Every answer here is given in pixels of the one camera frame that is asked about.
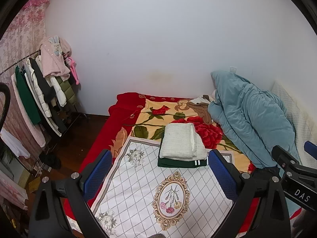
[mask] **white puffer jacket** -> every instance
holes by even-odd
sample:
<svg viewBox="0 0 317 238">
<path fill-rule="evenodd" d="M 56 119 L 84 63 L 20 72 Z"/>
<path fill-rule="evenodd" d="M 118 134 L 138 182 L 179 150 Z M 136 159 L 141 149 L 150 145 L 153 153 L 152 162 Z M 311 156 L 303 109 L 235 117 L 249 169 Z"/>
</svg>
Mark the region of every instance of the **white puffer jacket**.
<svg viewBox="0 0 317 238">
<path fill-rule="evenodd" d="M 38 57 L 36 57 L 35 61 L 37 62 L 37 65 L 39 66 L 40 70 L 42 71 L 42 58 L 39 55 Z M 56 92 L 56 97 L 58 102 L 60 103 L 60 105 L 63 107 L 66 105 L 66 96 L 64 94 L 64 92 L 61 89 L 60 84 L 58 83 L 58 81 L 56 80 L 55 76 L 53 75 L 49 75 L 47 77 L 45 77 L 46 82 L 50 85 L 53 86 Z"/>
<path fill-rule="evenodd" d="M 33 81 L 33 85 L 34 85 L 37 97 L 39 98 L 39 101 L 40 101 L 41 106 L 43 108 L 43 111 L 44 111 L 46 117 L 52 117 L 51 111 L 49 109 L 49 105 L 47 103 L 45 103 L 45 101 L 44 101 L 44 94 L 41 91 L 41 89 L 40 89 L 40 87 L 39 87 L 39 85 L 37 83 L 37 78 L 36 78 L 35 72 L 34 72 L 32 66 L 31 66 L 31 63 L 30 63 L 29 59 L 26 60 L 26 65 L 27 65 L 27 67 L 28 67 L 28 69 L 30 71 L 31 78 L 32 78 L 32 81 Z"/>
</svg>

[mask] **oval floral frame print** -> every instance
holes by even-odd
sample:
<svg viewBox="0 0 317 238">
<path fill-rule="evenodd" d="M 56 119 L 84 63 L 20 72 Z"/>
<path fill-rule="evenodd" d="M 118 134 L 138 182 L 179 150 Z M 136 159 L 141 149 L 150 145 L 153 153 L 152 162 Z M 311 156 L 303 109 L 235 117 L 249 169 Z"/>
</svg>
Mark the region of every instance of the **oval floral frame print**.
<svg viewBox="0 0 317 238">
<path fill-rule="evenodd" d="M 156 187 L 152 206 L 156 221 L 164 231 L 183 218 L 184 213 L 188 211 L 190 195 L 187 182 L 178 171 Z"/>
</svg>

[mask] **olive green puffer jacket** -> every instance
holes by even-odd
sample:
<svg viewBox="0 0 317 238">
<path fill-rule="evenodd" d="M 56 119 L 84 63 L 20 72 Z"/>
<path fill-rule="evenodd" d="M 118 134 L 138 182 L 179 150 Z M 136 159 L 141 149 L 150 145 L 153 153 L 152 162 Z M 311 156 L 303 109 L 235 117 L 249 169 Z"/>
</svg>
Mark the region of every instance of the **olive green puffer jacket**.
<svg viewBox="0 0 317 238">
<path fill-rule="evenodd" d="M 63 82 L 61 77 L 56 77 L 56 80 L 60 84 L 61 89 L 66 96 L 67 102 L 71 105 L 75 105 L 75 103 L 77 102 L 77 99 L 76 99 L 75 93 L 72 89 L 72 86 L 70 86 L 69 82 L 68 81 Z"/>
</svg>

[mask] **metal screw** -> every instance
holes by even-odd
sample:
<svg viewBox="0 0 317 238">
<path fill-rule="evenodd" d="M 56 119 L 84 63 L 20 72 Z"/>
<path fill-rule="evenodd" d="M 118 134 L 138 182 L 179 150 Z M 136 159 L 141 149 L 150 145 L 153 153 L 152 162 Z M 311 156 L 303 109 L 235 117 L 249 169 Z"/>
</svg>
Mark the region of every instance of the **metal screw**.
<svg viewBox="0 0 317 238">
<path fill-rule="evenodd" d="M 47 176 L 45 176 L 45 177 L 42 178 L 42 182 L 45 183 L 45 182 L 48 182 L 48 181 L 49 181 L 49 178 L 48 178 Z"/>
<path fill-rule="evenodd" d="M 79 173 L 74 172 L 74 173 L 72 173 L 72 175 L 70 177 L 72 177 L 73 179 L 76 179 L 79 177 Z"/>
<path fill-rule="evenodd" d="M 248 173 L 242 173 L 241 176 L 242 176 L 243 179 L 249 179 L 250 178 L 250 175 Z"/>
<path fill-rule="evenodd" d="M 273 176 L 273 177 L 272 177 L 272 180 L 273 180 L 273 182 L 278 182 L 278 181 L 279 181 L 276 176 Z"/>
</svg>

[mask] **floral blanket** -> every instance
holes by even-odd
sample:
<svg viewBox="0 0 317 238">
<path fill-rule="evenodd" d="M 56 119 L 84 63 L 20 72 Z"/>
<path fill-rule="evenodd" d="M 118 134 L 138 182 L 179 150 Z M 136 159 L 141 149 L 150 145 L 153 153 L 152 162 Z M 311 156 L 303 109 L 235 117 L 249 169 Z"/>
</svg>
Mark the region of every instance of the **floral blanket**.
<svg viewBox="0 0 317 238">
<path fill-rule="evenodd" d="M 247 172 L 250 160 L 223 134 L 221 128 L 213 122 L 208 125 L 195 112 L 195 108 L 188 105 L 189 99 L 177 102 L 157 102 L 145 100 L 145 107 L 131 131 L 132 137 L 150 140 L 161 140 L 165 126 L 171 122 L 188 123 L 195 126 L 196 132 L 202 138 L 206 149 L 232 151 L 235 157 L 235 166 L 239 171 Z"/>
<path fill-rule="evenodd" d="M 79 172 L 93 162 L 103 149 L 111 150 L 115 161 L 129 135 L 160 141 L 165 126 L 173 121 L 193 122 L 206 148 L 232 152 L 237 169 L 248 171 L 250 160 L 223 135 L 216 123 L 204 123 L 203 115 L 191 105 L 190 99 L 124 93 L 118 95 L 117 100 L 109 108 L 110 117 L 81 164 Z M 90 207 L 96 197 L 88 201 Z M 64 210 L 69 219 L 75 219 L 68 200 L 65 200 Z"/>
</svg>

